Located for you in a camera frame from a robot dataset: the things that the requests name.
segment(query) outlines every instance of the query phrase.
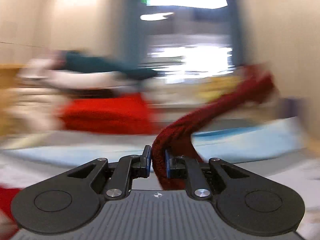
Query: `light blue fabric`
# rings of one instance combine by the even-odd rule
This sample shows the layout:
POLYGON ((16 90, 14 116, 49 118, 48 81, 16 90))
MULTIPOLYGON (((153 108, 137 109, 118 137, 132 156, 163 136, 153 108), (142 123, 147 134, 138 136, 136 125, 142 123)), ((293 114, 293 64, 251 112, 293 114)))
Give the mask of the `light blue fabric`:
MULTIPOLYGON (((144 145, 151 145, 153 140, 153 136, 139 136, 135 143, 129 144, 120 144, 119 141, 125 141, 122 139, 108 145, 84 143, 76 146, 7 150, 6 153, 34 161, 79 166, 99 157, 106 157, 111 163, 117 162, 122 156, 140 155, 144 145)), ((271 159, 302 148, 300 130, 294 118, 258 127, 196 133, 193 145, 205 160, 218 157, 230 163, 271 159)))

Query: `dark red knitted fabric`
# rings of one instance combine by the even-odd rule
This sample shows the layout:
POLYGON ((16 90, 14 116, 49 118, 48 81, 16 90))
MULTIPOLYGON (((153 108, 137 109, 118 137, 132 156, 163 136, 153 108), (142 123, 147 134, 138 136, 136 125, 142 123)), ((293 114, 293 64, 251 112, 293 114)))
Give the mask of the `dark red knitted fabric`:
MULTIPOLYGON (((12 221, 14 221, 13 216, 11 214, 11 201, 13 200, 14 196, 20 191, 18 188, 2 188, 0 187, 0 210, 7 215, 12 221)), ((9 234, 5 235, 5 238, 1 240, 10 239, 12 235, 17 232, 18 229, 15 231, 10 232, 9 234)))
POLYGON ((158 180, 165 190, 184 189, 181 179, 166 176, 165 150, 174 155, 185 155, 203 162, 191 143, 191 135, 208 124, 213 118, 237 108, 247 101, 262 103, 273 91, 272 76, 259 77, 256 66, 246 66, 245 80, 233 93, 223 95, 209 105, 200 108, 169 125, 157 136, 152 145, 152 162, 158 180))
POLYGON ((139 93, 121 98, 76 99, 60 117, 68 130, 152 134, 151 112, 139 93))

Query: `silver bolt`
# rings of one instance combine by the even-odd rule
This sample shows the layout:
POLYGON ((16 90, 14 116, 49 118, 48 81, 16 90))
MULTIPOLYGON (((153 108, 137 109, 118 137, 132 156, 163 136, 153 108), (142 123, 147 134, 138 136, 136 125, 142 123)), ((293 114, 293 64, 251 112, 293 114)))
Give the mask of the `silver bolt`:
POLYGON ((112 189, 107 190, 106 194, 109 197, 119 197, 122 194, 122 191, 117 188, 112 188, 112 189))
POLYGON ((200 188, 195 191, 195 195, 198 197, 207 197, 210 195, 210 191, 205 188, 200 188))

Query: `pile of clothes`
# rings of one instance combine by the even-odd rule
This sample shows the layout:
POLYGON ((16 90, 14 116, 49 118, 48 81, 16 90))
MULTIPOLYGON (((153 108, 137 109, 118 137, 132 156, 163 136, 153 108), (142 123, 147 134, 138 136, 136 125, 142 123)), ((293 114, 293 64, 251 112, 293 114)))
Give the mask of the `pile of clothes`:
POLYGON ((20 85, 12 89, 17 103, 8 111, 25 134, 60 129, 151 134, 151 112, 140 89, 156 75, 79 51, 55 51, 18 73, 20 85))

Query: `gray gripper base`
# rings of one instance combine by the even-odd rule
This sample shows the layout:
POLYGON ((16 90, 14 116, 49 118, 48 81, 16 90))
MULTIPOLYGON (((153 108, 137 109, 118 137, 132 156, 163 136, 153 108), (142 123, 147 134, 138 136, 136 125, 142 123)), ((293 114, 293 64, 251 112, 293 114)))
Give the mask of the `gray gripper base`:
POLYGON ((72 232, 45 236, 21 229, 12 240, 303 240, 291 232, 251 236, 227 225, 207 201, 184 190, 132 190, 122 200, 108 201, 100 214, 72 232))

